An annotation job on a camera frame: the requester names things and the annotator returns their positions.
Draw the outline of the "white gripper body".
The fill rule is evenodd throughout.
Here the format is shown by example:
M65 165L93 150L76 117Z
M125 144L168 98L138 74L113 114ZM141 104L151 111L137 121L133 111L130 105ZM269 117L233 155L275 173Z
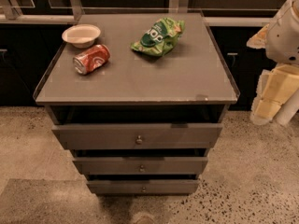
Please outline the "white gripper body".
M287 0L271 19L265 50L277 63L299 64L299 0Z

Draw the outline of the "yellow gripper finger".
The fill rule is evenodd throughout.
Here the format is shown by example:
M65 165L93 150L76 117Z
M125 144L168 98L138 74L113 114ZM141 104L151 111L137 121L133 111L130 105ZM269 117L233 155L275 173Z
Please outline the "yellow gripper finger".
M266 24L254 36L247 41L247 46L252 49L264 49L266 43L266 34L269 25Z
M263 70L251 106L250 120L265 125L273 119L287 125L299 110L299 66L279 63Z

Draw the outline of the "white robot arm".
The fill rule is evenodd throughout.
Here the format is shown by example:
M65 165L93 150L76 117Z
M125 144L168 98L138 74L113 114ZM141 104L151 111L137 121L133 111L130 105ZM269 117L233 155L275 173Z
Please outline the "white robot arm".
M259 77L250 120L264 125L275 119L287 125L299 110L299 0L287 0L247 46L265 49L266 57L276 63Z

